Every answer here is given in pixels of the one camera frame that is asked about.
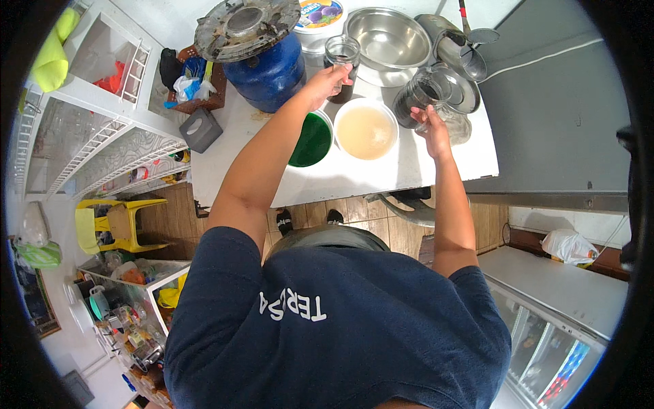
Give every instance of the brown basket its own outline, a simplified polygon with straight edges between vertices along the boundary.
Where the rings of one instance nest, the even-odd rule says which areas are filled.
[[[179,54],[177,54],[177,59],[183,63],[187,58],[196,56],[199,56],[199,54],[195,46],[190,46],[181,50]],[[225,87],[227,86],[227,78],[225,78],[225,73],[222,71],[222,64],[220,63],[213,63],[211,84],[216,88],[216,93],[209,96],[209,99],[191,99],[190,101],[178,103],[171,109],[190,115],[198,108],[206,108],[208,111],[223,108],[225,106]],[[166,101],[176,102],[176,93],[169,91]]]

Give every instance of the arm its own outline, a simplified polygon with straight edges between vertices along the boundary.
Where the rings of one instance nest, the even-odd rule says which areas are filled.
[[[213,202],[208,228],[234,227],[250,236],[263,251],[267,212],[295,145],[307,113],[314,111],[333,92],[338,80],[347,78],[352,65],[334,65],[319,71],[236,156]]]
[[[433,106],[426,111],[411,108],[418,122],[428,121],[427,151],[436,164],[436,211],[434,220],[434,263],[432,268],[449,277],[460,268],[479,266],[475,249],[475,227],[466,191],[452,156],[445,123]]]

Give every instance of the tub lid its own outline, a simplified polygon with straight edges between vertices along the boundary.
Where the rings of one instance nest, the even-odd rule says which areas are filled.
[[[281,41],[299,19],[297,0],[225,0],[198,19],[195,46],[208,61],[245,60]]]
[[[300,6],[300,19],[295,27],[301,32],[329,26],[341,18],[347,19],[347,12],[337,1],[306,0],[302,1]]]

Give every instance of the glass refrigerator door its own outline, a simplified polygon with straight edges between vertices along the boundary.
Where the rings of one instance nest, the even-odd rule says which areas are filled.
[[[491,287],[513,352],[505,384],[525,408],[563,409],[593,373],[603,348],[591,348],[554,317]]]

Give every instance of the dark liquid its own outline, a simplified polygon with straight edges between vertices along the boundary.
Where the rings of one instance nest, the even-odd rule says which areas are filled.
[[[329,60],[327,60],[327,55],[322,59],[322,66],[327,68],[331,67],[333,63]],[[350,71],[350,75],[348,75],[348,78],[352,80],[352,85],[343,85],[341,87],[341,92],[328,97],[327,100],[332,103],[346,103],[352,98],[352,91],[354,90],[354,82],[356,81],[356,72],[359,70],[359,62],[356,62],[356,65],[353,64],[352,66],[352,71]]]
[[[427,82],[418,82],[420,89],[431,99],[440,100],[438,92],[433,89]],[[393,101],[393,113],[398,119],[398,123],[404,128],[414,129],[418,126],[418,122],[411,118],[411,107],[418,107],[420,109],[427,108],[427,105],[434,104],[433,101],[423,101],[418,98],[410,87],[407,85],[395,97]]]

